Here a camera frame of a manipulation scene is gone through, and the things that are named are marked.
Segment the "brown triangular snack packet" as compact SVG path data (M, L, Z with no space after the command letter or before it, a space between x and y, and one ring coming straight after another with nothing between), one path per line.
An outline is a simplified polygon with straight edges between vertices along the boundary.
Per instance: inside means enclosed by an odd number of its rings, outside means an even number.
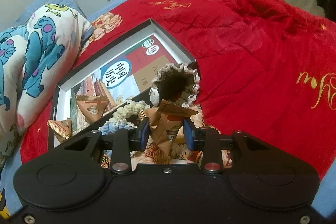
M54 131L59 143L63 143L72 136L72 122L70 118L63 121L48 120L47 125Z
M149 120L151 138L158 148L166 155L171 153L172 146L183 121L198 112L162 100L159 107L151 107L138 113L140 121Z
M76 96L77 105L89 124L101 119L108 105L107 96Z

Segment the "cream crochet scrunchie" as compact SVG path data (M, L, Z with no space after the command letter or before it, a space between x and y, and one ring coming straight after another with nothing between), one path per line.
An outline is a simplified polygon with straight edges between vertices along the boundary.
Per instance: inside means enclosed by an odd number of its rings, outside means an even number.
M138 113L141 110L149 108L150 105L145 101L135 102L133 100L127 100L124 106L117 108L108 122L115 126L125 125L126 127L136 127L138 124Z

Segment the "blue crochet scrunchie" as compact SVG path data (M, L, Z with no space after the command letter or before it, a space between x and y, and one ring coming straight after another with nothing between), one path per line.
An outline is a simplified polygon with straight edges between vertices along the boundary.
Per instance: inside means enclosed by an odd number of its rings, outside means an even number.
M106 121L103 126L99 127L98 130L102 133L103 136L106 136L114 135L120 129L131 130L133 128L137 128L137 126L125 119L120 121L113 121L110 119Z

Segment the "brown crochet pouch lace trim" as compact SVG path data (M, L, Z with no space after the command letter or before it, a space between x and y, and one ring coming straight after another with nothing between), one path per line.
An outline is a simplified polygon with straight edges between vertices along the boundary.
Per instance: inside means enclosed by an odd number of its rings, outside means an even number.
M166 64L151 81L150 102L154 107L158 107L162 100L181 107L191 107L197 100L200 81L198 70L186 63Z

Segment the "printed picture sheet in box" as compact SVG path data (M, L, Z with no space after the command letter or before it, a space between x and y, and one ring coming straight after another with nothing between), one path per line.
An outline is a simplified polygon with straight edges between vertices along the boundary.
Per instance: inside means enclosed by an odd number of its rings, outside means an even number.
M89 74L71 89L72 133L89 126L77 105L76 96L107 96L109 102L103 113L107 115L127 99L148 89L157 70L168 63L175 63L175 59L159 36L151 34Z

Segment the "black shallow cardboard box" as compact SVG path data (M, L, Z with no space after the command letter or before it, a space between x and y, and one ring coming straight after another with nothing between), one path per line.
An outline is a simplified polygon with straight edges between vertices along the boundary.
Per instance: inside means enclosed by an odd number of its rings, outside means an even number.
M169 63L197 67L196 59L180 42L147 20L93 54L56 85L50 118L70 118L76 134L91 129L77 107L78 95L107 96L107 113L129 98L150 103L151 81Z

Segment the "red plush blanket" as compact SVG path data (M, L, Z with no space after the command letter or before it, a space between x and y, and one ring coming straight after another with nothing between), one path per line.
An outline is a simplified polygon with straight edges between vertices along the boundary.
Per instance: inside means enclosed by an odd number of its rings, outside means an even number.
M335 160L335 23L283 0L128 0L80 65L148 19L196 59L197 103L221 133L244 130L311 164Z

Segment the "cartoon monster print quilt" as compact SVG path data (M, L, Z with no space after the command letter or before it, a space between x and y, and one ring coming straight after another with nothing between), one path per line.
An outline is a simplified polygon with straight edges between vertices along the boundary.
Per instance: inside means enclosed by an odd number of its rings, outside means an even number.
M77 10L45 4L29 21L1 32L1 162L50 101L93 33Z

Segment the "blue bed sheet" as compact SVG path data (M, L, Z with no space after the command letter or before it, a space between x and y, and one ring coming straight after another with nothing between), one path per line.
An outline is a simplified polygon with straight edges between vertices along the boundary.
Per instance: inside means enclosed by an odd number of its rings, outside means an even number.
M23 25L31 15L41 6L49 3L66 5L77 10L92 22L100 15L107 13L127 0L34 0L28 5L13 25Z

